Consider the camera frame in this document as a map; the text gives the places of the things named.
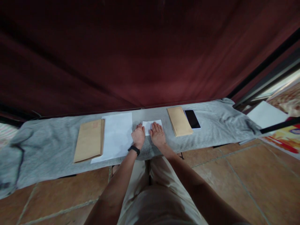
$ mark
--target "hand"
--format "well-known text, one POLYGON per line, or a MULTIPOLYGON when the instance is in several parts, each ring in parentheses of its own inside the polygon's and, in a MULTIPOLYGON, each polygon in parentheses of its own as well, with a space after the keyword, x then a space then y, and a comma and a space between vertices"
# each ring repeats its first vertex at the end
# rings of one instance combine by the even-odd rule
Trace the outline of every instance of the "hand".
POLYGON ((142 124, 140 123, 131 133, 131 136, 133 139, 133 146, 141 150, 145 141, 145 127, 142 127, 142 124))
POLYGON ((152 130, 149 131, 153 144, 160 148, 166 144, 166 136, 163 127, 156 122, 152 123, 152 130))

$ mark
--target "finger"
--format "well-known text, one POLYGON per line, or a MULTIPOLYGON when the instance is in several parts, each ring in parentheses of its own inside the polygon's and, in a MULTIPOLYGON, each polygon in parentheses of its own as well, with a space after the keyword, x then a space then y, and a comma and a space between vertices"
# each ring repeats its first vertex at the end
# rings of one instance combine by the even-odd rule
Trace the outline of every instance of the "finger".
POLYGON ((154 124, 155 124, 156 131, 158 131, 158 125, 157 125, 157 123, 154 122, 154 124))
POLYGON ((156 131, 156 128, 155 128, 155 125, 154 125, 154 124, 155 124, 155 122, 154 122, 154 123, 152 123, 152 131, 154 131, 154 132, 155 132, 155 131, 156 131))
POLYGON ((162 133, 165 134, 164 131, 163 131, 163 127, 162 126, 160 126, 160 129, 162 130, 162 133))
POLYGON ((157 124, 157 128, 158 128, 158 131, 162 131, 159 124, 157 124))

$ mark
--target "black wristband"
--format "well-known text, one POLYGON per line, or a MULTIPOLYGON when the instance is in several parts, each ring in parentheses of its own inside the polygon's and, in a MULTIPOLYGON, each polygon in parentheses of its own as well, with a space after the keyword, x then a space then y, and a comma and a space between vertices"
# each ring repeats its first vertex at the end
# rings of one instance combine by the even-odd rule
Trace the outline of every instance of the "black wristband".
POLYGON ((128 151, 130 151, 130 150, 135 150, 136 152, 137 152, 137 155, 139 155, 140 154, 140 150, 137 148, 137 147, 135 147, 135 146, 131 146, 129 149, 128 149, 128 151))

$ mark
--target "person's right hand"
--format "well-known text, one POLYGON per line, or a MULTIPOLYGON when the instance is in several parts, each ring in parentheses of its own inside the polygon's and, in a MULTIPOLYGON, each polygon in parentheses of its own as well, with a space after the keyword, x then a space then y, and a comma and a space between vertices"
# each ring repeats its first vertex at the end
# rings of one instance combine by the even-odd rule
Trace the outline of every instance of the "person's right hand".
POLYGON ((153 144, 160 148, 166 144, 166 136, 163 127, 156 122, 152 123, 152 130, 149 131, 153 144))

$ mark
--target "person's left hand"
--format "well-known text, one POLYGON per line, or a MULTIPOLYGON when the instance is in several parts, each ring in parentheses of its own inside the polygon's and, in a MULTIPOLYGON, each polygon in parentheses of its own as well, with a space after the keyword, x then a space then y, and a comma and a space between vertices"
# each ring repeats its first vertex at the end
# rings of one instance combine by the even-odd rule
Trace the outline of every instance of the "person's left hand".
POLYGON ((140 123, 131 133, 131 136, 133 139, 133 145, 141 150, 145 141, 145 127, 143 127, 140 123))

